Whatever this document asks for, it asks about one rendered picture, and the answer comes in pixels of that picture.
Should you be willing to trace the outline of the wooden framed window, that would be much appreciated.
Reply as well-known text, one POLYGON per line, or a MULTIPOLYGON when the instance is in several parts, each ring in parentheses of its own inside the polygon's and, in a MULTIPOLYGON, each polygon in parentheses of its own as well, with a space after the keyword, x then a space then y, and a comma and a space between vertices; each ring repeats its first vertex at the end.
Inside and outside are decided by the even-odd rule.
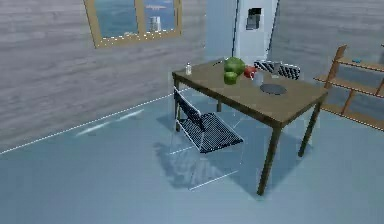
POLYGON ((182 0, 83 0, 95 48, 182 34, 182 0))

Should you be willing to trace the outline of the black mesh chair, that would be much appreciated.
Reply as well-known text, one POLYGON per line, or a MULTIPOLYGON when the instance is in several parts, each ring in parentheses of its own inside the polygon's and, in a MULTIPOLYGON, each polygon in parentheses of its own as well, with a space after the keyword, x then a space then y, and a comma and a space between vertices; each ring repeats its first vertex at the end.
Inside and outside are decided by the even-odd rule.
POLYGON ((257 69, 268 71, 273 75, 280 75, 293 80, 300 78, 300 68, 295 65, 285 64, 283 62, 257 60, 254 62, 257 69))
POLYGON ((202 113, 176 87, 175 130, 168 155, 177 162, 186 156, 181 177, 193 191, 237 175, 243 163, 245 140, 217 113, 202 113))

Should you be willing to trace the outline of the brown wooden shelf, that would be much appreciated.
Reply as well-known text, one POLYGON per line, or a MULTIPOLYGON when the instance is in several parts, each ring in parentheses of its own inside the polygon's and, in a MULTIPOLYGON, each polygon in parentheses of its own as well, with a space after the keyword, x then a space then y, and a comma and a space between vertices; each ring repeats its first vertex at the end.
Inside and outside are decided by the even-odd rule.
POLYGON ((348 81, 337 77, 337 72, 340 65, 351 66, 364 70, 370 70, 375 72, 384 73, 384 65, 372 62, 354 63, 351 58, 345 57, 344 53, 348 45, 343 44, 337 48, 335 56, 332 60, 330 70, 327 75, 318 75, 314 77, 314 80, 322 82, 326 89, 330 89, 333 86, 344 88, 349 91, 349 95, 343 106, 335 104, 324 103, 321 107, 322 110, 330 112, 334 115, 352 120, 362 125, 366 125, 370 128, 384 132, 384 120, 378 120, 371 116, 349 111, 349 106, 356 93, 365 94, 375 98, 384 99, 384 78, 381 80, 378 87, 369 87, 367 85, 360 84, 354 81, 348 81))

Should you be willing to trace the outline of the brown wooden table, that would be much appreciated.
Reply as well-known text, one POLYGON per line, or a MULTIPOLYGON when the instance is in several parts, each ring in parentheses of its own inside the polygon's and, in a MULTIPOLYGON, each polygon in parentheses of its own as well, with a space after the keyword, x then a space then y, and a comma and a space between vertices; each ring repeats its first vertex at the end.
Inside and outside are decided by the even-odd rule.
POLYGON ((224 82, 224 62, 221 59, 194 65, 190 75, 183 69, 172 73, 175 86, 185 84, 215 99, 217 109, 225 104, 272 128, 268 152, 257 190, 258 195, 263 195, 267 186, 283 128, 304 112, 313 111, 298 151, 298 155, 303 156, 321 106, 328 95, 327 89, 305 81, 295 81, 285 77, 273 78, 269 72, 264 72, 263 75, 265 84, 280 85, 286 89, 286 92, 282 95, 265 93, 244 76, 241 76, 234 85, 227 85, 224 82))

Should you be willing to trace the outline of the dark grey round plate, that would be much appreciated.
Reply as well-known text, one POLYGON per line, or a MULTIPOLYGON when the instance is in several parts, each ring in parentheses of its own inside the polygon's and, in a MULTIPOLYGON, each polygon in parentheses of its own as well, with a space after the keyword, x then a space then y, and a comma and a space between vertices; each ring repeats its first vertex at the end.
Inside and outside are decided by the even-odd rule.
POLYGON ((287 90, 278 84, 262 84, 260 90, 264 93, 273 94, 273 95, 282 95, 287 92, 287 90))

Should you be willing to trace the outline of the large green lettuce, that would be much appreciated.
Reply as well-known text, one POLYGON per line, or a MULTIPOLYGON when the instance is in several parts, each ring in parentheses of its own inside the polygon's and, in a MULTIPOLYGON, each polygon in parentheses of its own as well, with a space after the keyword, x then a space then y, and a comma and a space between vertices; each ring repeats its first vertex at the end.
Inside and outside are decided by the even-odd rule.
POLYGON ((224 71, 241 75, 245 70, 245 63, 237 57, 229 57, 224 61, 224 71))

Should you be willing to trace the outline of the small green lettuce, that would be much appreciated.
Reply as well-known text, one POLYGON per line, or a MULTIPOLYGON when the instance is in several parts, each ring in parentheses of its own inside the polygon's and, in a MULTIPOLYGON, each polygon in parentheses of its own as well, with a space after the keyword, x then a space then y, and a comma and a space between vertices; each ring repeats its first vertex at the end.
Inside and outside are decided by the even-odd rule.
POLYGON ((234 85, 237 81, 238 75, 234 72, 225 72, 224 73, 224 82, 227 85, 234 85))

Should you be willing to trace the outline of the white fridge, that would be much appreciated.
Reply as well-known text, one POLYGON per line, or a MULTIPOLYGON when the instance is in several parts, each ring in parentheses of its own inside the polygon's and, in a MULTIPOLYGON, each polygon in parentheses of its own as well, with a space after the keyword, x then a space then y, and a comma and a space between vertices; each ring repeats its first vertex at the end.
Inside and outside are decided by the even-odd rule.
POLYGON ((205 58, 265 60, 280 0, 207 0, 205 58))

